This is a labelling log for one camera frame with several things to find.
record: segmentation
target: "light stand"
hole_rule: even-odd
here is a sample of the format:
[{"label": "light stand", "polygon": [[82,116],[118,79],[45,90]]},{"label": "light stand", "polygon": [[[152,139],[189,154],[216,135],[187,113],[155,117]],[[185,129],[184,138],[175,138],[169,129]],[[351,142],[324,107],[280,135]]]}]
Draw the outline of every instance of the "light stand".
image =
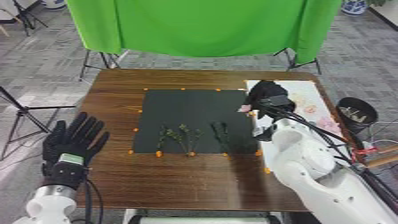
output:
[{"label": "light stand", "polygon": [[49,25],[45,24],[45,22],[40,20],[40,18],[34,16],[34,14],[27,11],[27,9],[22,7],[20,3],[17,0],[13,0],[15,2],[15,6],[17,6],[17,10],[18,10],[18,14],[20,14],[20,19],[22,19],[22,23],[24,23],[24,29],[26,29],[26,33],[27,33],[27,36],[29,35],[29,29],[36,29],[36,21],[43,24],[45,27],[49,27]]},{"label": "light stand", "polygon": [[[6,140],[6,146],[4,146],[4,152],[2,152],[2,156],[0,156],[0,161],[6,159],[6,157],[10,155],[6,155],[8,153],[8,148],[10,148],[10,144],[20,140],[24,140],[26,138],[33,137],[34,135],[42,134],[42,133],[50,133],[52,130],[49,129],[50,124],[54,122],[59,110],[65,108],[75,108],[75,106],[54,106],[54,107],[26,107],[22,106],[22,104],[18,103],[15,97],[11,96],[8,90],[4,89],[4,87],[0,86],[0,94],[2,94],[2,98],[4,100],[11,103],[11,105],[18,108],[18,112],[17,112],[17,120],[15,120],[15,124],[13,124],[13,128],[11,128],[11,132],[10,132],[10,138]],[[34,115],[31,114],[31,110],[50,110],[56,109],[56,112],[52,114],[52,118],[47,122],[47,124],[42,123],[42,121],[38,120],[38,118],[34,117]],[[26,136],[18,137],[17,139],[13,139],[15,134],[17,134],[17,127],[20,124],[20,120],[22,117],[27,117],[29,120],[34,122],[36,126],[40,127],[40,131],[33,132],[31,134],[27,134]]]}]

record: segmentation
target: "wooden table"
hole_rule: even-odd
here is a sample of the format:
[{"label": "wooden table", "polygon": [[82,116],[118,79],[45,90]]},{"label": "wooden table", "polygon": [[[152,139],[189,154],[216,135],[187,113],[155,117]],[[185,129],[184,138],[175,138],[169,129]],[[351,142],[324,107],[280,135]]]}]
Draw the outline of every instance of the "wooden table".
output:
[{"label": "wooden table", "polygon": [[111,140],[93,162],[105,208],[308,211],[296,192],[264,172],[264,159],[255,155],[129,154],[134,129],[148,89],[246,88],[244,80],[313,80],[336,115],[319,79],[306,73],[105,70],[102,71],[82,111],[107,124]]}]

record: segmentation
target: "white wall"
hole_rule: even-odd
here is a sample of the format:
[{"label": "white wall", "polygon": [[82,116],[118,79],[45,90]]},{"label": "white wall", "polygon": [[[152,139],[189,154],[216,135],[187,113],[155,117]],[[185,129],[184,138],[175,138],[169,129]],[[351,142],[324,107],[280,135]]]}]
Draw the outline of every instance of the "white wall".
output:
[{"label": "white wall", "polygon": [[[38,0],[18,0],[18,3],[24,8],[27,8],[36,2]],[[18,15],[13,0],[0,0],[0,8],[8,9],[13,15]],[[10,16],[10,14],[4,11],[0,11],[0,20],[11,20],[11,19],[13,17]]]},{"label": "white wall", "polygon": [[388,2],[383,7],[374,7],[374,9],[398,26],[398,0]]}]

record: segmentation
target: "green backdrop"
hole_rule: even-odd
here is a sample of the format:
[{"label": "green backdrop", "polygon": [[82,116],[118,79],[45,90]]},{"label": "green backdrop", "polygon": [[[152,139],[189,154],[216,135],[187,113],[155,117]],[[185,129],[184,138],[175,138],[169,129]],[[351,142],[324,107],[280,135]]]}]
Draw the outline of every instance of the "green backdrop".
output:
[{"label": "green backdrop", "polygon": [[86,48],[191,57],[274,53],[313,61],[342,0],[68,0]]}]

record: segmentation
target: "floor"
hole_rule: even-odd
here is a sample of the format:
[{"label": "floor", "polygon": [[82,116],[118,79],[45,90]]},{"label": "floor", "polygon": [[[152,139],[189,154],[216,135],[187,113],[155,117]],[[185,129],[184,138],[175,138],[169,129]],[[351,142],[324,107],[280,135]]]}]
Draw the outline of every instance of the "floor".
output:
[{"label": "floor", "polygon": [[[40,6],[34,14],[49,24],[38,25],[27,37],[20,24],[6,24],[11,38],[0,35],[0,85],[10,90],[24,105],[81,105],[89,84],[79,82],[86,49],[68,10],[49,11]],[[379,111],[379,121],[398,119],[398,32],[372,13],[361,17],[338,15],[322,52],[319,54],[324,76],[320,81],[336,103],[345,96],[367,100]],[[91,63],[102,66],[100,56],[93,55]],[[148,69],[212,69],[212,70],[276,70],[287,69],[287,58],[255,55],[228,58],[171,57],[132,52],[123,68]],[[317,73],[313,65],[297,71]],[[98,70],[86,75],[95,81]],[[8,138],[17,109],[0,99],[0,145]],[[63,110],[59,119],[68,121],[77,110]],[[38,113],[47,119],[52,112]],[[374,131],[384,126],[376,124]],[[18,127],[18,135],[34,130],[29,121]],[[398,141],[398,125],[393,124],[376,140]],[[42,140],[36,136],[11,147],[11,155],[0,162],[0,223],[8,224],[26,214],[24,204],[40,185]],[[397,189],[397,169],[377,170],[386,182]],[[121,210],[107,211],[105,223],[121,223]]]}]

